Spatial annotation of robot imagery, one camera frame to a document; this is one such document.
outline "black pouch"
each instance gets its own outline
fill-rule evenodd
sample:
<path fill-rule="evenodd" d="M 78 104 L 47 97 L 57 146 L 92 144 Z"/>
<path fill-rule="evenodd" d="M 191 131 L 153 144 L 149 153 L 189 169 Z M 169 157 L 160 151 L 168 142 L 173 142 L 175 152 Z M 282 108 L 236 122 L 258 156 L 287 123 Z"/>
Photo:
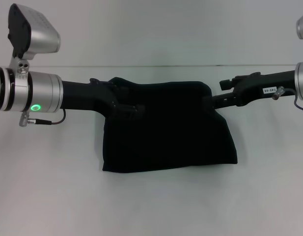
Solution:
<path fill-rule="evenodd" d="M 129 88 L 122 103 L 144 105 L 145 113 L 134 121 L 106 119 L 103 171 L 237 164 L 227 123 L 214 110 L 211 90 L 204 83 L 139 85 L 121 78 L 110 82 Z"/>

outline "white backdrop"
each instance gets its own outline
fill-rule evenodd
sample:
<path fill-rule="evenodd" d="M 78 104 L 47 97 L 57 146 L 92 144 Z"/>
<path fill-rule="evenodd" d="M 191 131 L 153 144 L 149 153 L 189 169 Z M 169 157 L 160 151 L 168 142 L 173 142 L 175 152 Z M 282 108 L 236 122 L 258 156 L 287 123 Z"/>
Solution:
<path fill-rule="evenodd" d="M 221 94 L 220 80 L 303 61 L 303 0 L 16 2 L 62 36 L 60 52 L 38 55 L 32 70 L 67 81 L 203 81 Z M 10 60 L 11 3 L 0 0 L 0 65 Z M 68 111 L 61 125 L 21 128 L 20 113 L 0 112 L 0 236 L 303 236 L 303 112 L 292 97 L 219 112 L 237 165 L 135 174 L 101 171 L 100 114 Z"/>

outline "label sticker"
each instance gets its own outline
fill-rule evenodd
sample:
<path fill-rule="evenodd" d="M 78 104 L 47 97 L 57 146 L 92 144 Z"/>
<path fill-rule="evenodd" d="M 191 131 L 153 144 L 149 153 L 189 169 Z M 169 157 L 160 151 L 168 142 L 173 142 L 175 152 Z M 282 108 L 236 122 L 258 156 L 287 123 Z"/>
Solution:
<path fill-rule="evenodd" d="M 274 93 L 277 91 L 277 87 L 270 87 L 270 88 L 263 88 L 263 92 L 264 94 L 267 94 L 267 93 Z"/>

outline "green indicator light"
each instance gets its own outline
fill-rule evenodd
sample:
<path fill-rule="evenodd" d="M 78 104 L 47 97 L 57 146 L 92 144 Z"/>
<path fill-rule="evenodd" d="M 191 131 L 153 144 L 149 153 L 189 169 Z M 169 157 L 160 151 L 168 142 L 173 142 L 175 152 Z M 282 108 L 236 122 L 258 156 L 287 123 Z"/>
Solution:
<path fill-rule="evenodd" d="M 31 106 L 31 110 L 34 112 L 39 111 L 40 109 L 41 109 L 41 106 L 38 104 Z"/>

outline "black band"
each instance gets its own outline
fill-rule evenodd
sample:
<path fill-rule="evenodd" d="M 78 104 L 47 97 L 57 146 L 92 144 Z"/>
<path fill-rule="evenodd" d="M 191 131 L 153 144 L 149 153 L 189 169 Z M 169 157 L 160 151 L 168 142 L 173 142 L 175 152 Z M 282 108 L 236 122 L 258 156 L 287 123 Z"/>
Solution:
<path fill-rule="evenodd" d="M 7 68 L 6 69 L 9 75 L 9 84 L 10 84 L 10 91 L 9 91 L 9 100 L 7 103 L 7 107 L 5 111 L 10 111 L 14 104 L 14 99 L 15 99 L 15 75 L 12 69 Z"/>
<path fill-rule="evenodd" d="M 25 108 L 22 110 L 22 112 L 26 112 L 28 111 L 31 103 L 32 103 L 32 95 L 33 95 L 33 91 L 32 91 L 32 77 L 31 77 L 31 74 L 30 72 L 28 73 L 28 86 L 29 86 L 29 89 L 28 89 L 28 99 L 27 99 L 27 103 L 26 103 L 26 106 Z"/>
<path fill-rule="evenodd" d="M 5 76 L 3 69 L 0 68 L 0 109 L 3 106 L 4 97 L 5 97 Z"/>

